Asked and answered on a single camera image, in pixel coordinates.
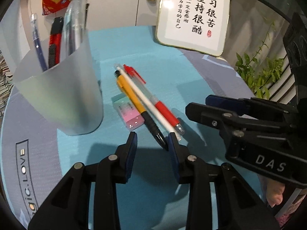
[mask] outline person's hand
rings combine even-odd
[[[267,201],[271,207],[282,203],[282,194],[285,190],[283,183],[267,178]]]

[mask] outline pen cap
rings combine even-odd
[[[41,42],[44,53],[48,45],[49,40]],[[15,70],[14,84],[45,119],[67,135],[90,133],[102,121],[102,94],[87,33],[77,51],[45,72],[35,50],[30,50]]]
[[[39,39],[38,30],[37,30],[37,14],[32,14],[30,16],[30,23],[33,32],[33,40]]]
[[[141,77],[141,75],[133,68],[127,65],[123,66],[125,71],[129,74],[130,77],[137,78],[142,84],[146,84],[146,81]]]
[[[84,34],[87,0],[72,0],[72,27],[80,28],[81,37]]]

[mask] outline clear pen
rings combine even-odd
[[[72,0],[64,17],[63,35],[66,56],[74,53],[83,42],[87,0]]]
[[[125,71],[131,77],[137,87],[144,93],[144,95],[150,100],[150,102],[158,109],[158,111],[165,117],[165,119],[178,131],[180,135],[185,133],[180,121],[174,116],[174,114],[162,103],[156,96],[154,96],[145,86],[145,80],[138,74],[138,72],[127,65],[124,65]]]

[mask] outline green leaves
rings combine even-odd
[[[270,98],[270,92],[265,85],[267,83],[275,83],[279,80],[283,71],[284,58],[266,58],[266,63],[259,63],[256,58],[263,50],[264,46],[269,48],[266,44],[266,40],[270,39],[269,31],[273,27],[274,22],[271,23],[264,40],[261,41],[262,44],[255,54],[249,56],[247,53],[244,53],[240,56],[240,54],[236,53],[238,59],[235,63],[236,70],[251,91],[256,93],[258,98],[263,98],[263,96],[265,96],[266,99]]]
[[[273,80],[273,82],[275,83],[275,82],[276,82],[276,78],[275,78],[274,73],[271,73],[271,75],[272,75],[272,80]]]
[[[266,94],[266,98],[269,100],[270,99],[270,92],[265,85],[263,86],[263,88],[264,88],[264,91],[265,91],[265,94]]]
[[[280,79],[280,72],[278,69],[275,70],[275,73],[277,74],[278,79]]]
[[[250,76],[248,78],[248,87],[251,88],[251,84],[253,83],[253,78]]]
[[[237,53],[237,59],[238,59],[239,63],[241,65],[243,65],[243,60],[242,60],[241,56],[238,53]]]
[[[262,83],[262,77],[260,77],[259,79],[258,79],[258,82],[257,82],[257,86],[261,86],[261,83]]]
[[[266,58],[269,70],[273,69],[273,61],[271,61],[268,57]]]
[[[241,73],[241,78],[242,78],[243,80],[245,80],[245,73],[244,73],[244,71],[242,71],[242,73]]]
[[[258,60],[255,57],[252,58],[252,61],[255,62],[256,65],[259,64]]]
[[[249,58],[248,54],[244,53],[244,59],[245,59],[245,64],[246,64],[246,65],[249,65],[249,63],[250,63],[251,61],[250,61],[250,58]]]
[[[255,90],[256,90],[256,92],[257,92],[257,98],[263,98],[263,93],[262,93],[262,91],[261,91],[258,87],[256,87]]]

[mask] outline pink eraser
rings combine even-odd
[[[123,97],[113,102],[114,108],[124,120],[128,130],[133,131],[144,124],[144,118],[138,112],[128,97]]]

